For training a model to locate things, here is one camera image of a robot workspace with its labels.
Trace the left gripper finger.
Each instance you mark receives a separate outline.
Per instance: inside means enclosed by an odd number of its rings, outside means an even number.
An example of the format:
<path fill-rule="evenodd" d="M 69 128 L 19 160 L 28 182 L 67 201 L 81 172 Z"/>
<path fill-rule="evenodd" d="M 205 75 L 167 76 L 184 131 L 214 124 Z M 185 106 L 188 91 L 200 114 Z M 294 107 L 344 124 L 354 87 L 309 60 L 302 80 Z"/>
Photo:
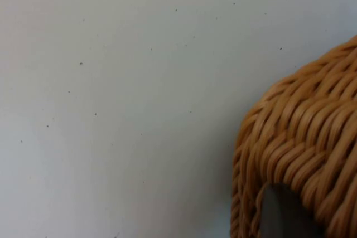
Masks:
<path fill-rule="evenodd" d="M 260 218 L 261 237 L 324 237 L 324 230 L 302 205 L 299 197 L 284 184 L 270 184 L 263 194 Z"/>

